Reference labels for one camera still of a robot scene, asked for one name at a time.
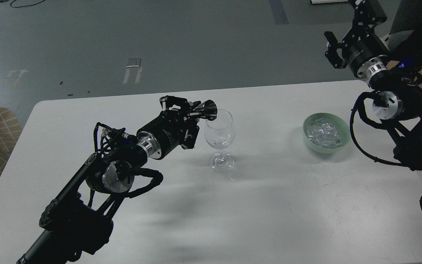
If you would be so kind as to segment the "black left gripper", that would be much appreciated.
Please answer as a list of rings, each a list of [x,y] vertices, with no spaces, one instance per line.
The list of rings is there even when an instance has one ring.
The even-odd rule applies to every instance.
[[[201,101],[191,102],[176,96],[163,96],[159,99],[160,114],[140,128],[136,137],[147,157],[162,160],[176,147],[195,148],[198,132],[196,107]]]

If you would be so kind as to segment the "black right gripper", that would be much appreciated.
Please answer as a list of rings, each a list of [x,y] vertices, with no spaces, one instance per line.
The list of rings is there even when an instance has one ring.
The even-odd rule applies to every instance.
[[[361,66],[373,58],[387,56],[385,44],[375,35],[375,28],[387,21],[378,0],[349,0],[354,9],[352,26],[341,42],[333,32],[324,32],[327,40],[325,57],[335,69],[347,66],[356,78],[365,78]],[[343,57],[338,50],[343,50]]]

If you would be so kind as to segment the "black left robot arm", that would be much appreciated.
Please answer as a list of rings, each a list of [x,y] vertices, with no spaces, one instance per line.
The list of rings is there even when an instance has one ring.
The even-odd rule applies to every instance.
[[[162,183],[162,173],[144,167],[148,160],[162,160],[177,146],[193,149],[199,119],[217,117],[212,100],[163,96],[159,102],[160,114],[136,134],[96,123],[94,153],[46,206],[39,220],[42,234],[17,263],[66,264],[95,254],[109,242],[124,199]]]

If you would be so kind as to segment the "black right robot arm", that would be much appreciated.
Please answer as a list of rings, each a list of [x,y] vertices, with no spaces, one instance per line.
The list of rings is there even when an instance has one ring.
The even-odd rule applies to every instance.
[[[422,0],[402,0],[386,37],[374,29],[387,21],[377,0],[350,0],[352,25],[342,40],[326,31],[325,57],[336,69],[348,67],[371,89],[351,110],[349,129],[355,146],[381,164],[422,171]],[[364,151],[356,140],[355,115],[392,138],[394,162]]]

